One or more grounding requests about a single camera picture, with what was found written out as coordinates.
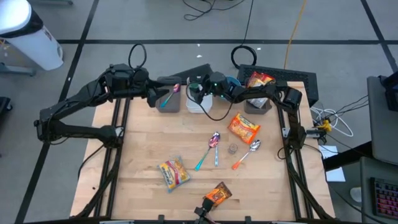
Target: spoon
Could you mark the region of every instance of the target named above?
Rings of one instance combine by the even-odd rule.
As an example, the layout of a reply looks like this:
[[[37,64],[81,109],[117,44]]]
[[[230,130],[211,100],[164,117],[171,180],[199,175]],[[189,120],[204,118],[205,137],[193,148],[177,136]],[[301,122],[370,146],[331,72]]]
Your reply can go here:
[[[218,144],[218,141],[220,140],[220,134],[219,132],[215,132],[213,134],[213,137],[211,137],[211,139],[209,140],[209,148],[207,149],[205,155],[201,158],[201,160],[199,161],[198,165],[195,167],[195,171],[198,171],[201,167],[201,164],[203,163],[203,161],[205,160],[207,154],[209,153],[210,149],[212,147],[215,147]]]
[[[240,159],[238,162],[236,162],[233,166],[232,166],[232,170],[236,170],[238,168],[238,166],[241,164],[241,162],[244,160],[244,158],[246,158],[246,156],[249,155],[250,152],[254,152],[256,151],[261,145],[261,141],[260,140],[255,140],[254,142],[252,142],[250,144],[250,150],[242,157],[242,159]]]
[[[169,99],[172,97],[172,95],[173,95],[174,93],[178,93],[179,91],[180,91],[180,84],[175,84],[174,87],[173,87],[173,92],[172,92],[172,94],[170,94],[170,96],[167,97],[167,99],[161,104],[160,107],[161,107],[161,108],[165,107],[165,106],[166,106],[166,103],[169,102]]]

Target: chip bag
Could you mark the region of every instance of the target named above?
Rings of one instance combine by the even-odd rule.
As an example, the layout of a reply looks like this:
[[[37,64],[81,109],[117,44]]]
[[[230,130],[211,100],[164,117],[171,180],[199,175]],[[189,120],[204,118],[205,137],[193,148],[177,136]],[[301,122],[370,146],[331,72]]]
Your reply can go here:
[[[206,194],[206,196],[204,196],[203,199],[204,198],[210,199],[212,202],[214,202],[213,208],[215,208],[230,196],[232,196],[231,191],[229,191],[224,182],[221,182],[217,185],[215,189],[213,189],[210,193]]]
[[[274,82],[275,78],[265,74],[265,73],[257,73],[253,72],[253,74],[250,77],[250,80],[248,82],[248,88],[250,87],[257,87],[257,86],[262,86],[266,85],[269,82]],[[255,106],[256,108],[262,108],[265,103],[267,102],[268,98],[255,98],[255,99],[250,99],[248,102]]]
[[[256,84],[257,80],[260,80],[263,83],[268,83],[275,80],[274,77],[267,75],[265,73],[259,73],[259,72],[253,72],[249,79],[249,83],[247,84],[248,87],[254,87]]]
[[[238,113],[231,121],[228,129],[235,135],[239,136],[246,144],[250,144],[257,132],[260,130],[260,125],[253,124],[244,116]]]
[[[182,159],[180,156],[166,161],[158,165],[158,167],[162,171],[164,180],[166,181],[168,193],[191,179],[182,165]]]

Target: teal spoon handle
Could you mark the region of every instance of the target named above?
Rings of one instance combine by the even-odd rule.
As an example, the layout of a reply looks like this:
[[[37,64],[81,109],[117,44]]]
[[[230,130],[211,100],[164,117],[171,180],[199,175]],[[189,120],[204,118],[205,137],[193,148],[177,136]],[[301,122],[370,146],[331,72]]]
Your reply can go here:
[[[172,95],[174,94],[174,92],[172,92],[172,94],[170,94],[169,97],[167,97],[167,99],[161,104],[161,108],[163,108],[164,106],[166,106],[166,103],[169,101],[169,99],[172,97]]]
[[[202,164],[203,161],[205,160],[205,158],[206,158],[207,154],[209,153],[210,149],[211,149],[211,148],[209,148],[209,149],[207,150],[207,152],[205,153],[205,155],[201,158],[201,160],[199,161],[198,165],[195,167],[195,171],[198,171],[198,170],[200,169],[201,164]]]

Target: cable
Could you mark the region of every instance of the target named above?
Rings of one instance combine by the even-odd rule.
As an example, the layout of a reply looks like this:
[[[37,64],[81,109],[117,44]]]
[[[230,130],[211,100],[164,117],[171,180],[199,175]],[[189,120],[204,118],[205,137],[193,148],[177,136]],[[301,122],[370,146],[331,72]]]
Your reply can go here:
[[[313,146],[310,146],[310,145],[308,145],[308,144],[304,144],[304,146],[308,146],[308,147],[310,147],[310,148],[312,148],[312,149],[314,149],[314,150],[316,150],[317,152],[319,152],[321,155],[322,155],[322,152],[319,150],[319,149],[317,149],[317,148],[315,148],[315,147],[313,147]],[[282,151],[282,149],[283,149],[283,147],[282,148],[280,148],[280,149],[278,149],[278,153],[277,153],[277,157],[278,157],[278,159],[280,159],[280,160],[284,160],[284,159],[286,159],[286,156],[285,157],[281,157],[279,154],[280,154],[280,152]],[[300,150],[300,149],[289,149],[289,156],[293,153],[293,151],[295,151],[295,150]]]
[[[257,53],[256,53],[256,51],[255,51],[253,48],[249,47],[249,46],[243,45],[244,42],[246,41],[246,37],[247,37],[247,35],[248,35],[249,24],[250,24],[250,18],[251,18],[251,11],[252,11],[252,9],[253,9],[253,2],[254,2],[254,0],[251,0],[248,24],[246,25],[246,32],[244,33],[244,38],[243,38],[242,44],[239,45],[239,46],[237,46],[237,47],[235,47],[235,48],[232,50],[232,52],[231,52],[231,61],[232,61],[232,64],[233,64],[233,65],[235,66],[235,68],[237,68],[237,69],[240,69],[240,66],[235,62],[234,55],[235,55],[235,52],[236,52],[238,49],[246,49],[246,50],[248,50],[248,51],[251,53],[251,55],[253,56],[253,62],[252,62],[251,65],[256,65],[256,64],[257,64]]]
[[[91,159],[97,152],[99,152],[103,147],[104,147],[104,144],[102,144],[99,148],[97,148],[97,150],[95,150],[93,153],[91,153],[91,154],[81,163],[81,165],[80,165],[80,167],[79,167],[79,171],[78,171],[78,173],[77,173],[77,179],[80,178],[81,169],[82,169],[83,166],[86,164],[86,162],[87,162],[89,159]]]
[[[365,106],[367,106],[367,105],[369,105],[369,103],[367,103],[367,104],[365,104],[365,105],[362,105],[362,106],[357,105],[357,106],[352,107],[352,108],[349,109],[349,110],[339,112],[339,113],[342,113],[340,116],[343,116],[346,112],[350,112],[350,111],[353,111],[353,110],[358,110],[358,109],[361,109],[361,108],[363,108],[363,107],[365,107]]]
[[[380,224],[387,224],[387,223],[385,223],[385,222],[383,222],[383,221],[380,221],[380,220],[378,220],[378,219],[376,219],[376,218],[373,218],[372,216],[370,216],[370,215],[368,215],[368,214],[362,212],[361,210],[359,210],[358,208],[356,208],[354,205],[352,205],[351,203],[349,203],[349,202],[347,201],[347,199],[345,199],[340,193],[338,193],[329,183],[328,183],[328,185],[329,185],[329,188],[331,188],[341,199],[343,199],[343,201],[344,201],[345,203],[347,203],[347,205],[349,205],[351,208],[353,208],[353,209],[356,210],[357,212],[361,213],[362,215],[364,215],[364,216],[370,218],[371,220],[373,220],[373,221],[375,221],[375,222],[377,222],[377,223],[380,223]]]
[[[225,8],[225,9],[215,9],[215,8],[213,8],[213,6],[215,5],[216,0],[214,0],[213,3],[204,0],[204,1],[202,1],[202,2],[205,2],[205,3],[209,4],[209,5],[210,5],[210,8],[209,8],[208,10],[206,10],[206,11],[202,11],[202,10],[199,10],[199,9],[197,9],[197,8],[195,8],[195,7],[191,6],[191,5],[189,5],[187,2],[185,2],[185,0],[182,0],[182,2],[183,2],[186,6],[188,6],[188,7],[190,7],[191,9],[196,10],[196,11],[198,11],[198,12],[201,13],[200,15],[185,14],[185,15],[184,15],[184,19],[185,19],[185,20],[188,20],[188,21],[194,21],[195,19],[199,19],[201,16],[203,16],[203,15],[209,13],[209,12],[212,11],[212,10],[226,11],[226,10],[228,10],[228,9],[232,9],[232,8],[234,8],[234,7],[238,6],[238,5],[240,5],[240,4],[241,4],[242,2],[244,2],[244,1],[245,1],[245,0],[242,0],[242,1],[238,2],[238,3],[236,3],[235,5],[233,5],[233,6],[231,6],[231,7],[228,7],[228,8]]]
[[[206,114],[206,116],[207,116],[208,118],[212,119],[213,121],[221,121],[222,119],[224,119],[225,117],[227,117],[227,115],[229,114],[229,111],[230,111],[231,108],[232,108],[233,102],[237,99],[238,96],[240,96],[242,93],[245,93],[245,92],[246,92],[246,91],[243,91],[243,92],[241,92],[240,94],[238,94],[237,96],[235,96],[234,100],[233,100],[233,101],[231,102],[231,104],[229,105],[229,108],[228,108],[226,114],[225,114],[222,118],[216,119],[216,118],[212,118],[212,117],[206,112],[206,110],[202,107],[201,104],[197,103],[195,100],[193,100],[193,99],[189,96],[189,94],[188,94],[188,89],[189,89],[189,86],[192,85],[192,84],[200,84],[200,83],[198,83],[198,82],[193,82],[193,83],[189,83],[189,84],[187,85],[187,87],[186,87],[186,89],[185,89],[185,94],[186,94],[187,98],[188,98],[190,101],[192,101],[192,102],[196,103],[197,105],[199,105],[199,107],[203,110],[203,112]]]
[[[60,141],[60,142],[56,142],[56,143],[49,143],[50,145],[52,145],[52,146],[57,146],[57,145],[59,145],[59,144],[62,144],[62,143],[64,143],[65,141],[67,141],[69,139],[69,137],[67,137],[67,138],[65,138],[64,140],[62,140],[62,141]]]
[[[351,130],[351,128],[348,126],[348,124],[347,124],[342,118],[340,118],[340,117],[341,117],[345,112],[349,112],[349,111],[353,111],[353,110],[356,110],[356,109],[361,108],[361,107],[359,107],[359,106],[363,105],[364,103],[367,103],[368,100],[366,100],[366,101],[364,101],[364,102],[362,102],[362,103],[360,103],[360,104],[358,104],[358,105],[356,105],[356,106],[353,106],[353,107],[350,108],[349,110],[346,110],[346,111],[341,111],[341,110],[344,109],[344,108],[346,108],[347,106],[351,106],[351,105],[353,105],[353,104],[355,104],[355,103],[360,102],[360,101],[363,100],[365,97],[367,97],[367,95],[366,95],[366,96],[363,96],[362,98],[360,98],[359,100],[357,100],[357,101],[355,101],[355,102],[352,102],[352,103],[350,103],[350,104],[348,104],[348,105],[343,106],[343,107],[340,108],[338,111],[335,111],[335,110],[333,110],[333,109],[324,109],[323,104],[322,104],[322,108],[323,108],[323,109],[316,108],[316,107],[313,106],[313,107],[311,107],[310,109],[311,109],[312,112],[316,113],[318,116],[317,116],[315,119],[312,119],[312,120],[313,120],[316,124],[321,125],[321,124],[322,124],[322,121],[324,121],[324,120],[326,120],[326,119],[329,119],[329,118],[332,117],[332,116],[335,116],[336,118],[330,121],[330,124],[331,124],[332,129],[335,129],[336,131],[340,132],[341,134],[344,134],[345,136],[353,137],[353,136],[354,136],[354,132]],[[349,133],[346,133],[346,132],[344,132],[344,131],[342,131],[342,130],[340,130],[340,129],[338,129],[338,128],[336,127],[339,121],[341,121],[341,122],[343,123],[343,125],[348,129]]]
[[[124,130],[123,130],[123,129],[122,129],[122,131],[118,134],[118,138],[120,138],[120,136],[122,135],[122,133],[124,133]],[[89,159],[91,159],[95,154],[97,154],[97,152],[99,152],[104,146],[105,146],[105,144],[102,144],[99,148],[97,148],[97,150],[95,150],[93,153],[91,153],[91,154],[81,163],[81,165],[80,165],[80,167],[79,167],[79,171],[78,171],[78,173],[77,173],[77,179],[79,179],[81,169],[82,169],[83,166],[86,164],[86,162],[87,162]]]
[[[142,63],[140,65],[138,65],[136,68],[133,68],[131,66],[131,54],[132,51],[137,47],[137,46],[141,46],[142,50],[144,51],[144,60],[142,61]],[[128,58],[128,62],[129,62],[129,66],[130,68],[133,68],[134,70],[138,70],[140,68],[142,68],[142,66],[144,66],[145,62],[147,62],[147,50],[145,49],[145,46],[143,44],[134,44],[131,49],[130,49],[130,53],[129,53],[129,58]]]
[[[354,136],[354,132],[351,130],[351,128],[348,126],[348,124],[336,114],[335,110],[333,110],[333,109],[320,109],[320,108],[316,108],[314,106],[311,107],[310,110],[318,115],[315,119],[312,119],[317,124],[319,124],[320,121],[324,120],[324,118],[322,117],[322,113],[333,114],[334,116],[336,116],[336,119],[335,119],[336,123],[332,124],[330,122],[331,123],[331,127],[333,129],[335,129],[336,131],[340,132],[341,134],[344,134],[345,136],[348,136],[348,137],[353,137]],[[343,125],[348,129],[349,134],[347,134],[347,133],[341,131],[340,129],[336,128],[336,126],[337,126],[339,121],[341,121],[343,123]]]
[[[318,152],[320,152],[322,154],[321,150],[319,150],[319,149],[317,149],[317,148],[315,148],[313,146],[310,146],[309,144],[304,144],[304,145],[308,146],[308,147],[311,147],[311,148],[317,150]],[[340,152],[333,152],[333,151],[329,150],[328,148],[326,148],[325,146],[322,146],[321,144],[319,146],[322,147],[324,150],[326,150],[328,152],[335,153],[335,154],[339,154],[340,153]]]
[[[342,109],[346,108],[347,106],[351,106],[351,105],[353,105],[353,104],[355,104],[355,103],[358,103],[358,102],[360,102],[361,100],[363,100],[363,99],[366,98],[366,97],[368,97],[368,96],[367,96],[367,95],[366,95],[366,96],[363,96],[363,97],[361,97],[359,100],[357,100],[357,101],[355,101],[355,102],[352,102],[352,103],[350,103],[350,104],[347,104],[347,105],[343,106],[342,108],[338,109],[337,112],[336,112],[335,114],[340,113],[340,111],[341,111]],[[325,118],[328,119],[330,116],[333,116],[333,115],[335,115],[335,114],[331,114],[331,115],[329,115],[329,116],[326,116]]]
[[[289,49],[290,49],[290,45],[292,44],[293,36],[296,33],[296,29],[297,29],[297,26],[299,25],[299,22],[301,20],[301,16],[303,15],[303,11],[304,11],[306,3],[307,3],[307,0],[303,0],[303,5],[301,7],[300,14],[298,14],[298,19],[296,21],[296,24],[294,25],[294,29],[293,29],[292,35],[290,36],[290,39],[289,39],[289,43],[287,44],[284,69],[286,69],[287,57],[289,55]]]
[[[326,135],[331,137],[332,139],[334,139],[336,142],[338,142],[338,143],[342,144],[343,146],[347,147],[348,149],[351,149],[354,152],[357,152],[357,153],[361,154],[362,156],[366,156],[367,157],[367,155],[365,155],[364,153],[362,153],[362,152],[360,152],[360,151],[358,151],[356,149],[353,149],[352,147],[347,146],[346,144],[344,144],[341,141],[337,140],[335,137],[331,136],[330,134],[326,134]]]
[[[350,104],[348,104],[348,105],[345,105],[344,107],[340,108],[337,112],[340,112],[342,109],[346,108],[347,106],[351,106],[351,105],[353,105],[353,104],[355,104],[355,103],[358,103],[359,101],[363,100],[363,99],[366,98],[366,97],[368,97],[368,95],[361,97],[359,100],[357,100],[357,101],[355,101],[355,102],[353,102],[353,103],[350,103]]]
[[[284,147],[278,149],[278,152],[277,152],[277,154],[276,154],[276,156],[277,156],[278,159],[280,159],[280,160],[286,159],[286,156],[285,156],[285,157],[281,157],[281,156],[279,155],[279,153],[281,152],[281,150],[282,150],[283,148],[284,148]],[[289,155],[288,155],[288,156],[290,156],[292,153],[293,153],[293,149],[289,149]]]

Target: silver spoon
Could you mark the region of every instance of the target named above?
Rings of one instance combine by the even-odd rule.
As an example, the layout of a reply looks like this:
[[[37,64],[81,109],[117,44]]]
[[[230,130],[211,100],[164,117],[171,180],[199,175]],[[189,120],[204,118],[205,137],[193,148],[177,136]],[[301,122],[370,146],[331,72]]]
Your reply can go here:
[[[244,160],[244,158],[246,158],[246,156],[249,155],[250,152],[254,152],[256,151],[261,145],[261,141],[260,140],[255,140],[254,142],[252,142],[250,144],[250,150],[242,157],[242,159],[240,159],[238,162],[236,162],[233,166],[232,166],[232,170],[236,170],[238,168],[238,166],[241,164],[241,162]]]
[[[213,134],[213,137],[211,137],[211,139],[209,140],[209,148],[207,149],[205,155],[201,158],[201,160],[199,161],[198,165],[195,167],[195,171],[198,171],[201,167],[201,164],[203,163],[203,161],[205,160],[207,154],[209,153],[210,149],[212,147],[215,147],[218,144],[218,141],[220,140],[220,134],[219,132],[215,132]]]

